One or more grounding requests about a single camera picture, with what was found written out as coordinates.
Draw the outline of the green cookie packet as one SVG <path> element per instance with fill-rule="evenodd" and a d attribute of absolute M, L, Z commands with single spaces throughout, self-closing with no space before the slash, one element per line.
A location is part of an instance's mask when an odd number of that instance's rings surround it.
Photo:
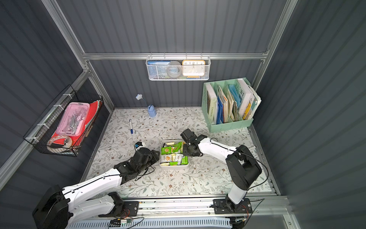
<path fill-rule="evenodd" d="M 181 160 L 181 165 L 188 165 L 188 164 L 189 164 L 188 156 L 183 156 Z"/>
<path fill-rule="evenodd" d="M 165 147 L 161 149 L 161 155 L 170 155 L 170 154 L 177 154 L 181 153 L 183 150 L 183 142 L 178 143 L 169 143 L 166 144 Z"/>

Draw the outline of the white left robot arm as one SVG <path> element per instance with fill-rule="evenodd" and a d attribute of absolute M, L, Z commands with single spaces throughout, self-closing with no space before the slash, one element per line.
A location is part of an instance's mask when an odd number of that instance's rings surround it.
<path fill-rule="evenodd" d="M 116 192 L 101 198 L 94 196 L 138 178 L 160 159 L 160 153 L 138 147 L 134 156 L 115 165 L 107 172 L 84 182 L 61 188 L 49 188 L 32 212 L 38 229 L 65 229 L 67 226 L 93 216 L 131 216 L 132 211 Z"/>

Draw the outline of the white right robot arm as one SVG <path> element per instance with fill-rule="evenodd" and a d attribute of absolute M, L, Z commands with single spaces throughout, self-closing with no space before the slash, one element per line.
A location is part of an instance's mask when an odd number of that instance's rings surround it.
<path fill-rule="evenodd" d="M 205 135 L 197 136 L 190 129 L 183 131 L 181 138 L 185 142 L 183 155 L 191 157 L 209 155 L 226 163 L 233 186 L 220 209 L 234 213 L 242 208 L 248 190 L 262 173 L 260 163 L 248 147 L 244 145 L 230 147 Z"/>

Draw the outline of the white storage box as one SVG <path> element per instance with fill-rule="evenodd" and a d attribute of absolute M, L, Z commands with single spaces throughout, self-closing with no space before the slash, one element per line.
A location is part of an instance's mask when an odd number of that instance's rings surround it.
<path fill-rule="evenodd" d="M 166 144 L 169 144 L 171 142 L 172 143 L 183 142 L 185 144 L 185 142 L 182 139 L 164 140 L 161 143 L 161 149 L 165 147 Z M 161 149 L 160 149 L 159 166 L 162 170 L 187 170 L 189 168 L 189 164 L 181 165 L 181 160 L 184 156 L 183 151 L 177 154 L 161 155 Z"/>

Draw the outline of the blue box in basket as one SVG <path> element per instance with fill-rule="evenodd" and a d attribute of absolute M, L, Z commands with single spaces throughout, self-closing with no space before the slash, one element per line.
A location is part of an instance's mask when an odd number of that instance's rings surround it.
<path fill-rule="evenodd" d="M 167 76 L 166 69 L 171 61 L 167 60 L 148 60 L 146 67 L 151 80 L 164 78 Z"/>

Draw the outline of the blue white marker pen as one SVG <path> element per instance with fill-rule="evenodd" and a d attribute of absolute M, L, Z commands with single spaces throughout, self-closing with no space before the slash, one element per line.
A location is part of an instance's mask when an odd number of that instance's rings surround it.
<path fill-rule="evenodd" d="M 129 119 L 129 127 L 130 127 L 130 133 L 133 134 L 133 127 L 132 127 L 132 120 Z"/>

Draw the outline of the blue folder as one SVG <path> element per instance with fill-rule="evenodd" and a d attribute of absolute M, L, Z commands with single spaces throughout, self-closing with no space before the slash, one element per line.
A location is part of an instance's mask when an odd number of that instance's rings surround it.
<path fill-rule="evenodd" d="M 216 124 L 222 124 L 224 122 L 224 114 L 223 114 L 223 103 L 221 98 L 217 97 L 218 107 L 217 107 L 217 117 L 216 117 Z"/>

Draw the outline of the blue spray bottle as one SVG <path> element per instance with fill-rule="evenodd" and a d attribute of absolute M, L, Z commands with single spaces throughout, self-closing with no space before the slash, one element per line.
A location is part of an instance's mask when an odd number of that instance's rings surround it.
<path fill-rule="evenodd" d="M 148 114 L 151 118 L 154 118 L 156 117 L 157 115 L 157 112 L 156 112 L 156 109 L 153 105 L 149 105 L 146 101 L 146 99 L 143 97 L 142 94 L 137 94 L 137 96 L 135 97 L 137 100 L 143 100 L 146 107 L 147 107 L 147 111 L 148 111 Z"/>

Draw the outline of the pale green workspace book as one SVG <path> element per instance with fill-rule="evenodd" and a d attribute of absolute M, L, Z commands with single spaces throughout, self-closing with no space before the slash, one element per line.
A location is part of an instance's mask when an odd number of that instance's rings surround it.
<path fill-rule="evenodd" d="M 212 125 L 216 124 L 217 119 L 217 107 L 218 100 L 214 88 L 210 83 L 206 84 L 206 95 L 207 95 L 207 115 Z"/>

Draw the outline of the mint green file organizer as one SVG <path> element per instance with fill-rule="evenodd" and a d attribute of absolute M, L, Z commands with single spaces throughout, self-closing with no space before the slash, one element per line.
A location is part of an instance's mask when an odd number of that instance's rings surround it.
<path fill-rule="evenodd" d="M 246 78 L 204 83 L 202 112 L 211 133 L 249 127 L 259 104 Z"/>

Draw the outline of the beige paper stack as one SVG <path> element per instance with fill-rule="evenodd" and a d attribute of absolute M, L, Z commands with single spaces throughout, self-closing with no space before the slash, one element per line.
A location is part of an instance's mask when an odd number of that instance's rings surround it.
<path fill-rule="evenodd" d="M 229 87 L 225 85 L 221 87 L 220 85 L 217 86 L 218 96 L 221 98 L 223 103 L 223 114 L 224 114 L 224 122 L 229 123 L 234 121 L 234 97 L 232 96 L 231 92 L 229 91 Z"/>

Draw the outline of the white illustrated book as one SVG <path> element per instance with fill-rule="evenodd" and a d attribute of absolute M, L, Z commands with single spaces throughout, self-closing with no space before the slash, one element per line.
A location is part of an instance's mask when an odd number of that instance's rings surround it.
<path fill-rule="evenodd" d="M 241 98 L 239 106 L 239 115 L 242 118 L 249 101 L 253 101 L 251 111 L 247 117 L 247 120 L 252 119 L 262 100 L 256 91 L 246 82 L 244 78 L 236 79 L 235 89 Z"/>

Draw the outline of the yellow white clock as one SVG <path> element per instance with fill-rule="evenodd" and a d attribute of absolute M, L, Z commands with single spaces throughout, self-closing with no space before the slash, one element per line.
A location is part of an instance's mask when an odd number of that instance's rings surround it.
<path fill-rule="evenodd" d="M 205 60 L 183 60 L 182 74 L 186 77 L 201 77 L 205 75 Z"/>

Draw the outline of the grey tape roll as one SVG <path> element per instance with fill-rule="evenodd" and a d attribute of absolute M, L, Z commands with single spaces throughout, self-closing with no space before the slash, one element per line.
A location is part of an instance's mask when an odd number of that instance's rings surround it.
<path fill-rule="evenodd" d="M 166 73 L 169 78 L 176 79 L 181 76 L 182 68 L 181 63 L 178 61 L 170 61 L 166 68 Z"/>

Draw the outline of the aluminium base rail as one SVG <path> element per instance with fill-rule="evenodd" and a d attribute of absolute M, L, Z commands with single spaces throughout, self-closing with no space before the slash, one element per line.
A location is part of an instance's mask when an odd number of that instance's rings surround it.
<path fill-rule="evenodd" d="M 247 195 L 250 206 L 237 212 L 223 210 L 221 202 L 225 194 L 183 197 L 125 198 L 124 201 L 138 202 L 137 217 L 178 218 L 178 217 L 247 217 L 292 214 L 292 207 L 286 196 Z"/>

